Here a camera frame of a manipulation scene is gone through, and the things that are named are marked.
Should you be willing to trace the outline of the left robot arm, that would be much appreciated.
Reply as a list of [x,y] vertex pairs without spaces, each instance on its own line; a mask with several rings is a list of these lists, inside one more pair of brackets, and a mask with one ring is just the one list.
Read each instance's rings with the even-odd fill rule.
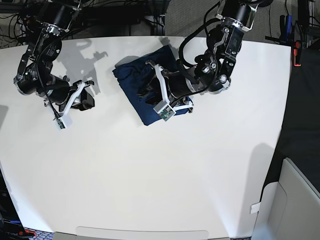
[[[178,49],[177,70],[161,68],[164,77],[161,84],[158,77],[146,80],[138,89],[139,97],[154,93],[149,105],[160,103],[164,98],[161,90],[168,96],[168,103],[176,107],[187,101],[188,97],[211,92],[218,94],[227,90],[231,84],[231,74],[236,57],[242,47],[244,34],[253,27],[259,0],[227,0],[222,10],[212,19],[203,18],[203,24],[186,37]],[[194,58],[194,63],[184,57],[185,46],[201,31],[206,34],[207,49]]]

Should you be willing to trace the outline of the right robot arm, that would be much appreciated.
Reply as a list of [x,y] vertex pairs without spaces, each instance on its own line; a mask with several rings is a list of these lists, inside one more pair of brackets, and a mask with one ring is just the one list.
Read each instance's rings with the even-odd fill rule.
[[26,17],[28,46],[22,55],[14,84],[23,95],[36,94],[46,106],[66,109],[81,81],[69,83],[68,76],[51,73],[53,62],[62,50],[62,39],[68,34],[82,8],[80,0],[45,0],[37,13]]

